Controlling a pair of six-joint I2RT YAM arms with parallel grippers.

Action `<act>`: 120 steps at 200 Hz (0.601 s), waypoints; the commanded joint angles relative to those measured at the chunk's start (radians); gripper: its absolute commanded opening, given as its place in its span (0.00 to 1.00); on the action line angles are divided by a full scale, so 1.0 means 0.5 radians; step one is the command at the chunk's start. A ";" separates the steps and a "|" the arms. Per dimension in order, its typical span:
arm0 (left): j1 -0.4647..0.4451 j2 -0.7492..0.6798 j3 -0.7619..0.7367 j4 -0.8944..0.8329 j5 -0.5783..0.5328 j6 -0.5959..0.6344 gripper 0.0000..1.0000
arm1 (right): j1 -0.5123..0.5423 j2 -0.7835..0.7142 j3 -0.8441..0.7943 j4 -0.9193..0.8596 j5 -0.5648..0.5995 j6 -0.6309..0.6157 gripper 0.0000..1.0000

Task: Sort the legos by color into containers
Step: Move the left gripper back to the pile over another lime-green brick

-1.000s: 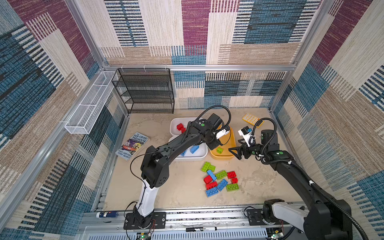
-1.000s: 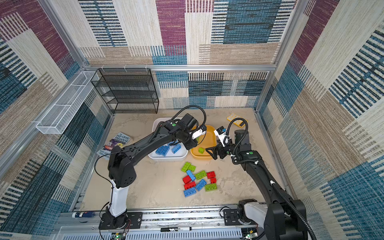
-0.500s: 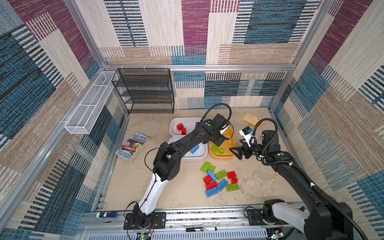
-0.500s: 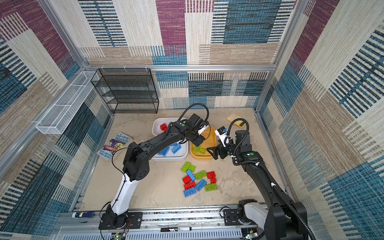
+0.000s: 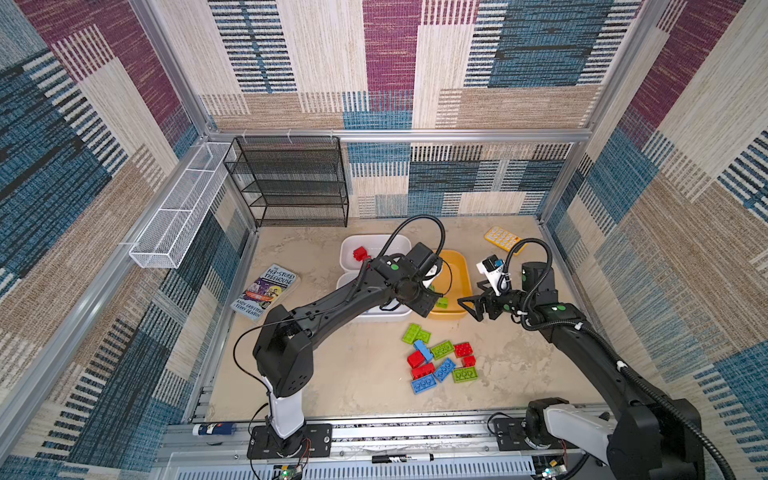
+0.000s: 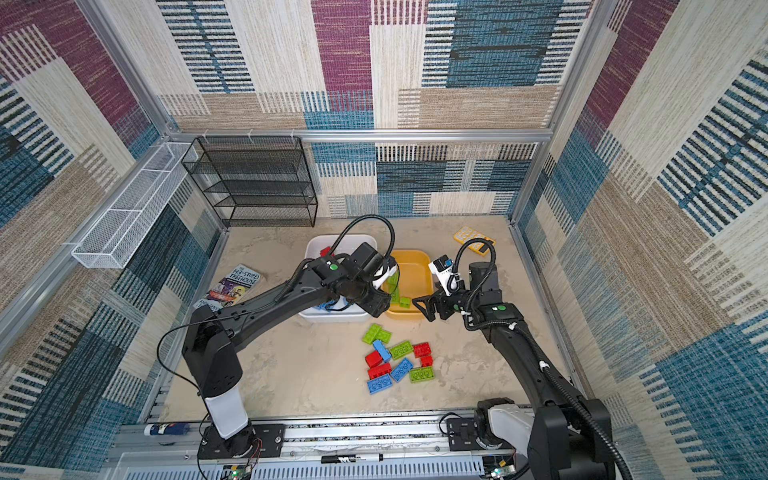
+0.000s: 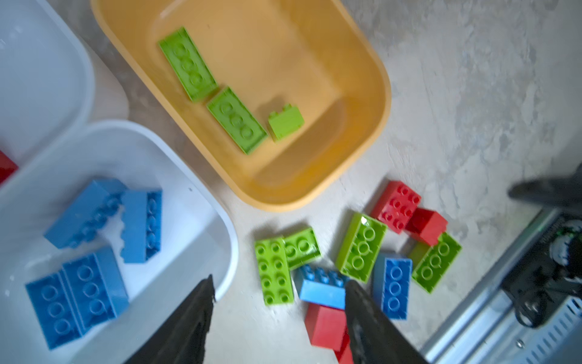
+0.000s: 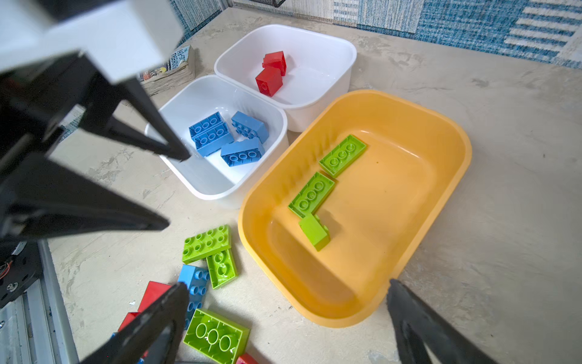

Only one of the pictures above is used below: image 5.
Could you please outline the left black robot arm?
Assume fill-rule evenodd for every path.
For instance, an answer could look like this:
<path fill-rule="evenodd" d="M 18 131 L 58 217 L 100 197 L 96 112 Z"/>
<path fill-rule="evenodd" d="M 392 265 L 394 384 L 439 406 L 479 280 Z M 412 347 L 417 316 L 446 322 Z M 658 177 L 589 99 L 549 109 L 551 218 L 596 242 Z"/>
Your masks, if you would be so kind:
<path fill-rule="evenodd" d="M 302 390 L 314 373 L 314 351 L 358 316 L 392 302 L 428 316 L 439 295 L 425 283 L 441 266 L 439 254 L 418 243 L 406 254 L 366 260 L 353 281 L 318 300 L 292 310 L 277 306 L 267 314 L 253 357 L 270 395 L 272 440 L 294 451 L 305 438 Z"/>

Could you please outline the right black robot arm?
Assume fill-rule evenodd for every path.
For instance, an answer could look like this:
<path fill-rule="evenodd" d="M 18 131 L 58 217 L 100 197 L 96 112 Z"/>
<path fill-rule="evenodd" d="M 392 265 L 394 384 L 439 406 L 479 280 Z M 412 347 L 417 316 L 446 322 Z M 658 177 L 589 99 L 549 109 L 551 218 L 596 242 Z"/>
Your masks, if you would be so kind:
<path fill-rule="evenodd" d="M 521 325 L 564 353 L 605 400 L 603 416 L 587 414 L 560 397 L 533 400 L 522 424 L 527 443 L 550 448 L 562 441 L 607 465 L 617 479 L 702 479 L 704 446 L 693 433 L 700 416 L 686 400 L 673 400 L 637 374 L 574 304 L 558 298 L 544 262 L 522 266 L 522 287 L 512 289 L 503 265 L 490 256 L 477 265 L 481 294 L 460 299 L 475 320 L 520 315 Z"/>

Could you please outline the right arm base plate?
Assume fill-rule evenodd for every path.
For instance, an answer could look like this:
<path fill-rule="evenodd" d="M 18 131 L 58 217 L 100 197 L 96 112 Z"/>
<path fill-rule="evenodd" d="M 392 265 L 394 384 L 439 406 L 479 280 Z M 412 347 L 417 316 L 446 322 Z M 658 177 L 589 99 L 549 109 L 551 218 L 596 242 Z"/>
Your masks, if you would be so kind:
<path fill-rule="evenodd" d="M 563 443 L 554 437 L 546 437 L 544 440 L 531 440 L 525 432 L 525 420 L 504 415 L 492 415 L 486 422 L 491 436 L 496 440 L 499 451 L 535 451 L 558 450 L 568 451 L 577 447 L 570 443 Z"/>

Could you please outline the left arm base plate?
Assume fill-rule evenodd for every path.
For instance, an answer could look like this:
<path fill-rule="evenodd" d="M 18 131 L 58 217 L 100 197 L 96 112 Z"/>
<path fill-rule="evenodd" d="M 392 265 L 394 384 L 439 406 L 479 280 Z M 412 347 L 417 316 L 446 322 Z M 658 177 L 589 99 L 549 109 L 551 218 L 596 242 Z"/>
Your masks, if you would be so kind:
<path fill-rule="evenodd" d="M 330 423 L 305 424 L 285 439 L 269 424 L 254 426 L 246 456 L 249 460 L 326 458 L 330 456 L 332 440 Z"/>

